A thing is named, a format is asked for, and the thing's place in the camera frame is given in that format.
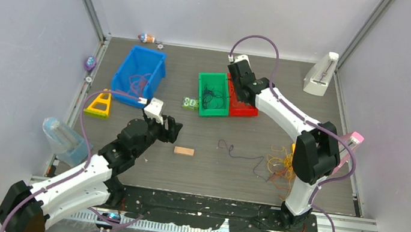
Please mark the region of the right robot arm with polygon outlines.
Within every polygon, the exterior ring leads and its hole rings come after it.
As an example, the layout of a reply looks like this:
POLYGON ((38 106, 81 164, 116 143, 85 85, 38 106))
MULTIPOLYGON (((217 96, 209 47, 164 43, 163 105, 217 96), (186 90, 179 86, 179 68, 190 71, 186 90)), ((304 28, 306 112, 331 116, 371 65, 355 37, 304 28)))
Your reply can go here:
POLYGON ((312 211, 318 183, 330 176, 340 163, 336 127, 331 122, 320 123, 305 115, 273 82, 258 79, 248 60, 232 58, 229 62, 228 71, 237 100, 268 115, 295 143, 291 164, 296 179, 282 202, 279 220, 287 231, 296 231, 312 211))

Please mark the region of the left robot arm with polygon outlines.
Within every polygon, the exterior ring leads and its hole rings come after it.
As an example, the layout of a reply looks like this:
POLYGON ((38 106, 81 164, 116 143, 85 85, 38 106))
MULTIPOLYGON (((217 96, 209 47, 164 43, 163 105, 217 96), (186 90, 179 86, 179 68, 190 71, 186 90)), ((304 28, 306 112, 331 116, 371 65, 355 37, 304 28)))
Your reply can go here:
POLYGON ((174 143, 183 125, 163 115, 162 121, 144 114, 132 119, 97 154, 64 173, 31 185, 10 186, 0 204, 1 232, 45 232, 81 210, 104 204, 118 207, 125 188, 118 175, 156 141, 174 143))

